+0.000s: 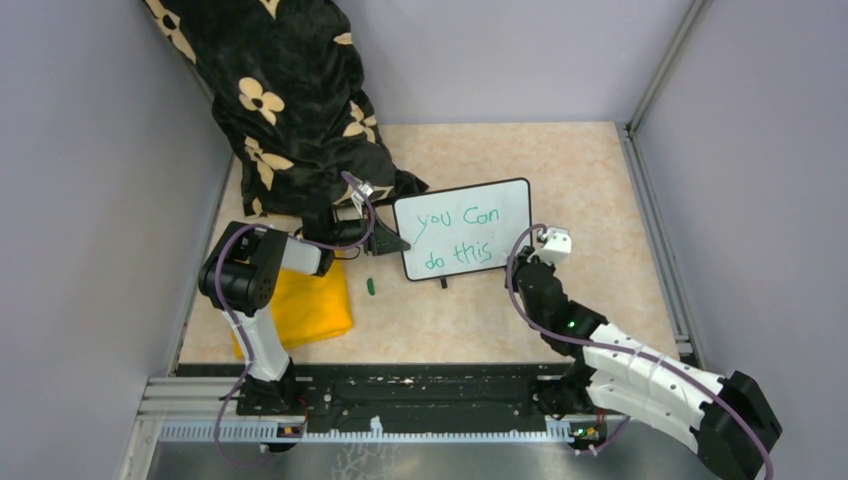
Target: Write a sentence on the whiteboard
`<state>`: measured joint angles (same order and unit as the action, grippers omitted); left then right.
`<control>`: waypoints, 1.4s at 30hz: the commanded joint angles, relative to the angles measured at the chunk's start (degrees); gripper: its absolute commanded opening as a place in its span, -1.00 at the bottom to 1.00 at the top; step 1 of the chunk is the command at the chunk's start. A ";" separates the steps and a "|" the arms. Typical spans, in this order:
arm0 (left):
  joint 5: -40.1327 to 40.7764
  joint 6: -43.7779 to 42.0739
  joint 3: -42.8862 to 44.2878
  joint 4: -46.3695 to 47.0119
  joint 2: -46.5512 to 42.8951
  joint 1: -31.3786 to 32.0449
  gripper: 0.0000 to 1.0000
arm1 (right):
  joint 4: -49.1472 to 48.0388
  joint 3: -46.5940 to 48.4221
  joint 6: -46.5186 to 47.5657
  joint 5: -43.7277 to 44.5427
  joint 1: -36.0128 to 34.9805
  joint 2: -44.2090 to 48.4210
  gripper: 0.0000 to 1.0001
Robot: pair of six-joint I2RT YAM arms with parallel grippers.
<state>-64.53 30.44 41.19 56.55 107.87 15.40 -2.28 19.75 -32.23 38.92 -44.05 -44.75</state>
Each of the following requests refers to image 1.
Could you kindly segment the white whiteboard black frame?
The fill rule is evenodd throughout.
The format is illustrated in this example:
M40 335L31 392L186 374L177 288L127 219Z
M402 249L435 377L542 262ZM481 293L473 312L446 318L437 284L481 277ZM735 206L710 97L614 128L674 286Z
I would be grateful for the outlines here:
M531 184L522 177L404 197L393 205L409 281L441 279L507 265L532 223Z

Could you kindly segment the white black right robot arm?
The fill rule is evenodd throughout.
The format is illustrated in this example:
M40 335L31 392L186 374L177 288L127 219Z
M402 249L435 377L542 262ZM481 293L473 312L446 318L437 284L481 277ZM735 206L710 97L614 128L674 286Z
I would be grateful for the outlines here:
M569 298L554 266L516 247L506 267L513 306L551 349L574 359L563 385L576 412L613 410L681 443L720 479L773 479L771 452L783 428L760 384L721 375L641 343L599 312Z

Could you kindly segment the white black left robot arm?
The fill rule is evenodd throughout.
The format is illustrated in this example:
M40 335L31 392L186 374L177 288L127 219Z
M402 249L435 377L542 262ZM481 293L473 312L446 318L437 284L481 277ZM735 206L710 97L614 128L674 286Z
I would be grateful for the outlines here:
M354 321L339 253L410 250L378 216L340 220L333 208L303 217L296 234L232 222L205 261L200 293L230 322L247 373L242 394L277 414L300 399L287 348L347 333Z

